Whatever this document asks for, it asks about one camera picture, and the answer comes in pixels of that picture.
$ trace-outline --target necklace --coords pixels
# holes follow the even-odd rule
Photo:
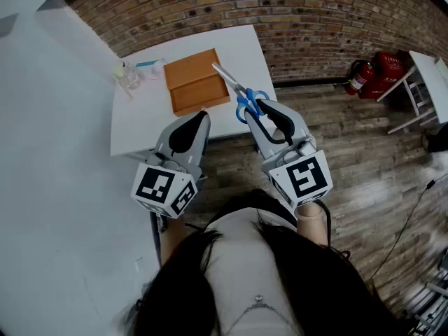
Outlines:
[[[266,304],[263,302],[263,296],[262,295],[256,295],[255,296],[255,304],[252,304],[251,306],[249,306],[247,309],[245,309],[243,311],[243,313],[241,314],[241,316],[239,318],[237,318],[237,320],[232,324],[232,326],[230,326],[229,330],[227,330],[227,332],[224,334],[225,336],[229,335],[230,331],[234,328],[234,326],[238,323],[239,320],[242,319],[242,317],[244,315],[246,315],[248,312],[251,312],[252,310],[255,309],[268,309],[271,310],[273,312],[275,312],[277,315],[279,315],[279,317],[286,323],[288,324],[288,326],[294,330],[295,333],[297,333],[297,330],[295,329],[294,325],[292,325],[287,319],[286,317],[282,316],[275,308],[273,308],[272,306]]]

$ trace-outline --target box lid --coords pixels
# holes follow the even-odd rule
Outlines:
[[[216,75],[212,63],[219,63],[215,49],[197,53],[164,66],[168,90]]]

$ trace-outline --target fire extinguisher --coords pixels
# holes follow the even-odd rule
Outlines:
[[[351,65],[349,80],[344,83],[345,92],[354,95],[374,74],[373,67],[369,62],[357,59]]]

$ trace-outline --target white table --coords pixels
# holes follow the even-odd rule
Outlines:
[[[136,52],[125,60],[131,64],[165,59],[168,63],[215,48],[221,65],[244,87],[265,91],[276,101],[266,61],[251,25],[203,32],[161,43]],[[151,66],[139,68],[149,72]],[[120,86],[115,88],[111,126],[111,155],[126,155],[152,149],[161,131],[177,117],[174,115],[165,78],[146,79],[129,97]],[[238,121],[235,110],[237,96],[229,90],[231,102],[208,108],[211,118],[210,138],[249,132]],[[260,119],[272,134],[275,125],[266,116]]]
[[[403,123],[402,125],[389,130],[389,134],[394,133],[395,131],[398,131],[401,128],[404,128],[418,120],[422,120],[423,118],[428,117],[434,112],[436,113],[436,115],[421,123],[421,125],[434,119],[438,119],[439,123],[445,123],[448,121],[448,86],[445,83],[445,80],[443,79],[439,70],[435,66],[435,58],[414,51],[410,51],[409,54],[414,61],[414,66],[400,80],[397,80],[397,82],[391,88],[385,91],[385,93],[377,99],[377,102],[385,98],[385,96],[387,96],[392,90],[398,87],[399,84],[405,83],[407,93],[416,112],[416,117]],[[415,103],[415,100],[410,91],[410,86],[406,83],[406,78],[408,78],[416,70],[419,71],[420,76],[425,83],[426,88],[428,89],[431,101],[434,105],[434,107],[429,108],[423,113],[419,112],[419,106],[417,106],[417,104]]]

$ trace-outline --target red brick wall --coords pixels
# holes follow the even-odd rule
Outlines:
[[[434,0],[67,0],[124,57],[211,29],[254,25],[274,81],[345,76],[376,51],[448,60],[448,14]]]

